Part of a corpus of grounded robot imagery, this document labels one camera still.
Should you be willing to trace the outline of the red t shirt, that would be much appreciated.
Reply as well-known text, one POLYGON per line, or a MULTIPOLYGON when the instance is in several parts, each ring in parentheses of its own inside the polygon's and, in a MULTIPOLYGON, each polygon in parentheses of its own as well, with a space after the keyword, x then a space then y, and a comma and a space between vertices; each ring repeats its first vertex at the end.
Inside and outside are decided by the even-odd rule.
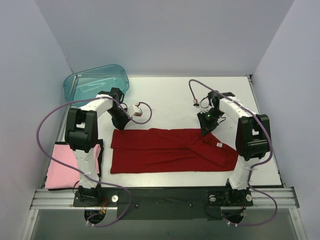
POLYGON ((114 130, 111 174, 228 172, 238 153, 200 129, 114 130))

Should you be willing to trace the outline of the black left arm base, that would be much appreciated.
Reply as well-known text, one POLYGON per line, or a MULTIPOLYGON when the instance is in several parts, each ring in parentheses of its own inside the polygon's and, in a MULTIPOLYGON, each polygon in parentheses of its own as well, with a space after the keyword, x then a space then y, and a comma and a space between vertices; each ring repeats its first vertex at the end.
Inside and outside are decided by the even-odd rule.
POLYGON ((74 207, 117 207, 119 191, 98 185, 96 188, 78 187, 73 200, 74 207))

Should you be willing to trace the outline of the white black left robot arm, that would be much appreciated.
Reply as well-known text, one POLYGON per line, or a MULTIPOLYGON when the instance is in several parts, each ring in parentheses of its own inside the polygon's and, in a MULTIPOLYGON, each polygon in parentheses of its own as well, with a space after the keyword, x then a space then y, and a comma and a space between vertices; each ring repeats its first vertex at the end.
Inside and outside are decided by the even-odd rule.
POLYGON ((79 193, 91 206, 98 206, 103 200, 100 191, 100 177, 96 169, 95 147, 99 144, 98 118, 105 112, 111 116, 113 126, 123 130, 130 118, 118 106, 124 100, 124 93, 116 87, 101 91, 95 100, 79 108, 70 108, 67 113, 65 142, 76 158, 80 174, 79 193))

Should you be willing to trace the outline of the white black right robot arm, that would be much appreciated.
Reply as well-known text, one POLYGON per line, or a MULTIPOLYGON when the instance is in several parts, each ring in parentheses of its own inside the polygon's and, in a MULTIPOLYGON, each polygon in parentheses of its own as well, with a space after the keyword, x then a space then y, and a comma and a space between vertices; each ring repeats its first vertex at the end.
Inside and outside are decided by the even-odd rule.
POLYGON ((271 151, 270 119, 265 114, 257 114, 245 108, 231 92, 211 91, 206 98, 208 107, 202 107, 197 114, 202 136, 215 130, 223 115, 237 124, 235 137, 237 162, 231 177, 227 180, 230 188, 223 192, 224 201, 234 205, 241 199, 240 190, 249 187, 254 167, 266 153, 271 151))

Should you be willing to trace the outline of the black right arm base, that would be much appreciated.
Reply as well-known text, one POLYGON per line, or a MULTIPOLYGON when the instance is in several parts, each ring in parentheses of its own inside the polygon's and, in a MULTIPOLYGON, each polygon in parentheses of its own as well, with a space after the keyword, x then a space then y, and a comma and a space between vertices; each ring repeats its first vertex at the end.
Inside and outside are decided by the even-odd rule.
POLYGON ((207 200, 211 207, 252 207, 253 197, 248 187, 233 189, 226 180, 225 186, 211 187, 206 191, 207 200))

